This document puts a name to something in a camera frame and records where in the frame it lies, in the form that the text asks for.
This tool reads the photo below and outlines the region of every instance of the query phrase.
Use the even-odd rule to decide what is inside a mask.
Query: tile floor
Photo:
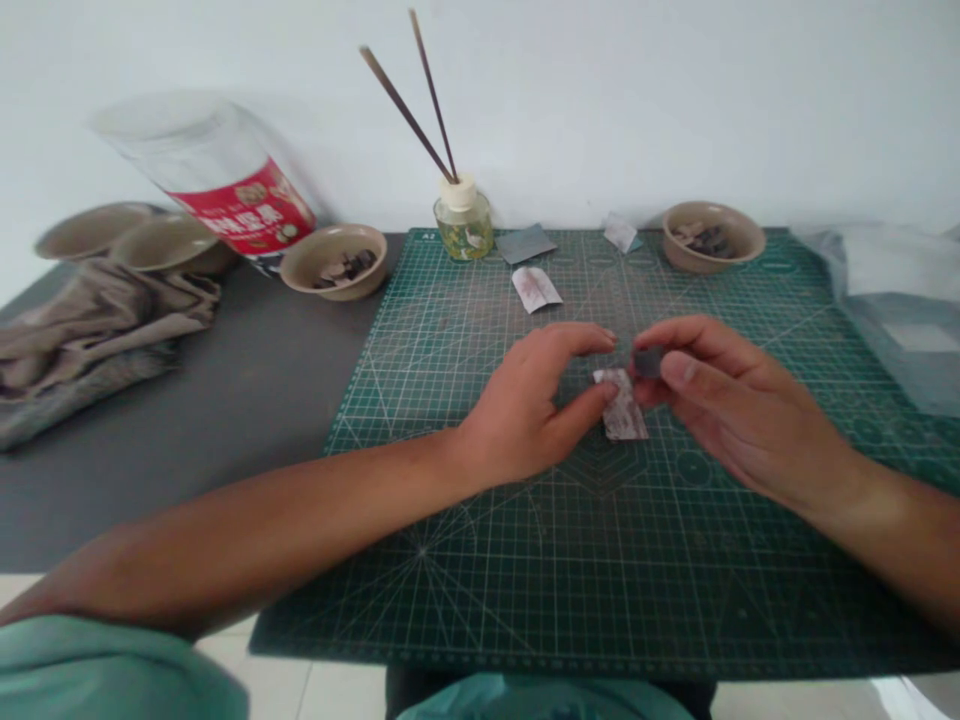
[[[0,575],[0,606],[36,581],[37,575]],[[384,716],[384,668],[334,662],[251,656],[250,618],[198,644],[200,651],[239,678],[250,692],[251,720],[380,720]],[[960,674],[924,680],[960,687]],[[899,679],[880,693],[868,680],[796,683],[723,683],[715,720],[960,720],[938,710]]]

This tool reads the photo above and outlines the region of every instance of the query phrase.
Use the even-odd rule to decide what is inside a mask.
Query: bottle label
[[[283,251],[313,232],[316,224],[313,212],[272,158],[233,185],[167,194],[238,253],[263,265],[262,269],[274,269]]]

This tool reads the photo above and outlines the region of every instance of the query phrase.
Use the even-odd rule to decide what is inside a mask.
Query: gray table
[[[403,237],[387,235],[391,269]],[[41,278],[0,322],[70,272]],[[317,457],[382,296],[331,303],[241,265],[213,327],[181,341],[180,370],[0,455],[0,572],[48,570],[117,523]]]

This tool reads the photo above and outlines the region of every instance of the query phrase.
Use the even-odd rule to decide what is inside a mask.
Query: plastic bag
[[[960,243],[879,223],[790,231],[826,261],[837,305],[917,410],[960,418],[960,303],[950,299],[953,291],[944,292],[939,281],[951,273],[960,277],[960,267],[953,264]],[[848,265],[845,238],[852,250],[856,242],[850,253],[859,259],[856,268]],[[866,261],[876,266],[867,268],[869,289],[892,291],[864,293],[857,281],[854,292],[861,294],[851,295],[848,279],[864,276],[860,258],[871,242],[877,250]],[[888,256],[884,248],[903,254]],[[879,279],[885,274],[889,283]]]

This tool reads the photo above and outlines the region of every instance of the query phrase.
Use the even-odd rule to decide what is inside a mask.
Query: teal sleeve
[[[567,680],[479,673],[405,710],[399,720],[693,720],[638,680]]]
[[[243,687],[190,643],[51,615],[0,628],[0,717],[247,717]]]

